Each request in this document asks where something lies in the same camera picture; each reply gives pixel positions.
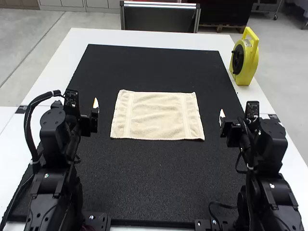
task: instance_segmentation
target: wooden pallet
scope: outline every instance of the wooden pallet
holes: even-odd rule
[[[216,27],[216,31],[218,33],[220,33],[223,28],[235,28],[241,34],[244,33],[244,30],[245,30],[245,27],[246,27],[246,26],[234,26],[234,25],[228,25],[228,24],[226,24],[226,25],[222,25],[222,24],[219,24],[219,25],[217,25],[217,24],[199,24],[199,26]]]

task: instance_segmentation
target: black foam mat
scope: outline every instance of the black foam mat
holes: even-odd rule
[[[212,200],[236,204],[244,177],[234,168],[238,150],[219,137],[218,115],[223,108],[236,118],[243,110],[218,51],[89,45],[68,87],[79,91],[83,114],[94,97],[100,105],[98,133],[83,137],[78,148],[84,210],[113,219],[194,222],[209,218]],[[196,92],[205,141],[111,139],[121,89]],[[22,198],[10,219],[25,219],[29,201]]]

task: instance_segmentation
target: cabinet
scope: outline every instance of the cabinet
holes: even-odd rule
[[[87,7],[108,8],[108,0],[86,0]]]
[[[39,0],[42,6],[62,6],[61,0]]]
[[[83,7],[82,0],[62,0],[63,6]]]
[[[24,6],[38,6],[37,0],[22,0]]]
[[[120,9],[120,0],[108,0],[109,8]]]
[[[21,6],[20,0],[5,0],[5,2],[10,6]]]

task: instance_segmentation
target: metal bracket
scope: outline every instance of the metal bracket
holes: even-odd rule
[[[110,231],[111,218],[106,213],[83,211],[83,226],[92,227],[95,231]]]
[[[211,220],[197,219],[194,222],[195,231],[233,231],[235,230],[233,223],[234,219],[231,218],[217,218],[220,222],[221,229],[218,223],[211,218]]]

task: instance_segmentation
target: white table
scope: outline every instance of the white table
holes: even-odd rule
[[[267,114],[275,114],[275,111],[255,79],[252,80],[248,87],[240,87],[235,84],[229,72],[231,50],[234,47],[234,43],[229,35],[82,28],[72,28],[70,30],[23,100],[22,105],[28,105],[35,97],[50,90],[59,89],[61,92],[64,92],[88,44],[219,51],[243,109],[245,109],[246,101],[258,100],[260,102],[260,113],[262,117],[267,117]],[[34,112],[31,127],[36,145],[39,143],[39,118],[49,109],[49,106],[54,100],[55,98],[44,101]],[[0,216],[3,215],[5,208],[9,204],[31,157],[23,137],[23,119],[23,115],[15,114],[0,135],[2,155],[2,162],[0,163],[0,184],[6,188],[5,192],[0,192]],[[299,211],[302,216],[303,225],[307,228],[308,197],[306,197],[306,193],[308,191],[308,184],[305,179],[308,177],[308,168],[288,135],[287,139],[288,149],[282,161],[283,167],[281,168],[281,173],[292,187],[293,193],[299,203]],[[15,169],[14,173],[10,172],[11,179],[7,180],[8,170],[13,167]],[[117,229],[137,230],[136,228],[129,227],[112,227],[113,231]],[[8,224],[5,230],[21,231],[23,230],[23,225]]]
[[[8,124],[18,107],[0,107],[0,134]]]

